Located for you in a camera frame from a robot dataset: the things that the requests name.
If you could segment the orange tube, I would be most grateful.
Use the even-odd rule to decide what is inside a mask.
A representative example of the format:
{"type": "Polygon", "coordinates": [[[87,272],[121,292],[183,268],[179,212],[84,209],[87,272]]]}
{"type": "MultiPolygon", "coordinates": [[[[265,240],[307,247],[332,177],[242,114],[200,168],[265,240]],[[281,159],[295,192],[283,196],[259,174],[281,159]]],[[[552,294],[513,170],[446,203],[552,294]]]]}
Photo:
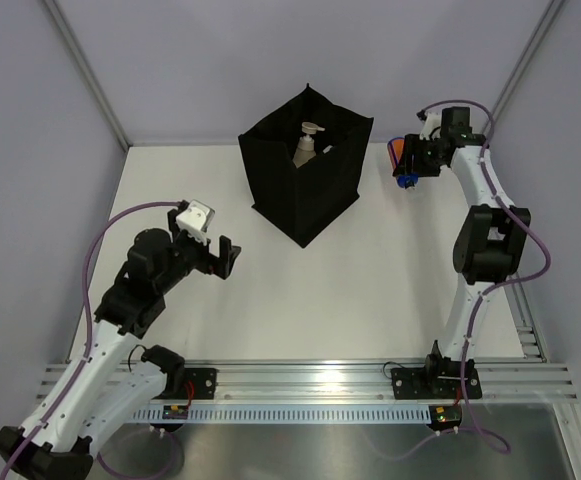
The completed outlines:
{"type": "Polygon", "coordinates": [[[386,145],[393,169],[393,177],[396,180],[397,186],[407,190],[417,185],[419,177],[417,174],[409,173],[406,169],[404,160],[402,159],[404,146],[404,137],[394,137],[386,145]]]}

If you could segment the beige pump bottle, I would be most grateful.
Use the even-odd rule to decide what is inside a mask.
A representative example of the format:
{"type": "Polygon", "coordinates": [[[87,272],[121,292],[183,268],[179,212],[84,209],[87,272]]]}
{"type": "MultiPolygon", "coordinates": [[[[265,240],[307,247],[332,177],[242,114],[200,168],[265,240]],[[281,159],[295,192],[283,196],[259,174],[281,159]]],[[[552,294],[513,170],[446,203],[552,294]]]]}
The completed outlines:
{"type": "Polygon", "coordinates": [[[312,122],[304,121],[301,124],[302,135],[298,140],[293,156],[293,164],[296,168],[302,167],[316,156],[314,136],[324,131],[324,127],[312,122]]]}

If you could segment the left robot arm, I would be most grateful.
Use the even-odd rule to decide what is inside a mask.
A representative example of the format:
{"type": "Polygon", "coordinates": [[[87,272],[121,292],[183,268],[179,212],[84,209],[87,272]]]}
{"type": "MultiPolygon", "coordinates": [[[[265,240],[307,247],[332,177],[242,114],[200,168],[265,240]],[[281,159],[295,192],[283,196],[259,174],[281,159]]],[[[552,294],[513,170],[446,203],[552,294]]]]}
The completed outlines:
{"type": "Polygon", "coordinates": [[[136,410],[154,398],[193,395],[184,358],[159,345],[145,349],[119,385],[104,389],[164,311],[166,294],[194,271],[227,279],[241,252],[221,236],[219,253],[211,253],[211,207],[197,200],[163,205],[167,229],[139,232],[98,308],[84,306],[86,338],[77,357],[21,425],[0,429],[2,478],[15,472],[25,479],[84,479],[136,410]]]}

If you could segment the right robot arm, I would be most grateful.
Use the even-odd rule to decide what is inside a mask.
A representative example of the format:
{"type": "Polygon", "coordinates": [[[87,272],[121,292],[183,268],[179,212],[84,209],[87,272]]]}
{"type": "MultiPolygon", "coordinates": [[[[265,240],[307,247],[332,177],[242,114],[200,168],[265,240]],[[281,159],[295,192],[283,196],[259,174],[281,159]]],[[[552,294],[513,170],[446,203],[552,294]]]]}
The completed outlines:
{"type": "Polygon", "coordinates": [[[468,206],[452,251],[458,281],[443,335],[423,366],[391,369],[398,400],[481,398],[476,340],[492,293],[518,270],[531,222],[529,210],[517,207],[498,180],[489,141],[471,126],[471,103],[440,106],[440,112],[431,106],[420,110],[420,133],[404,136],[401,151],[389,152],[401,188],[449,169],[468,206]]]}

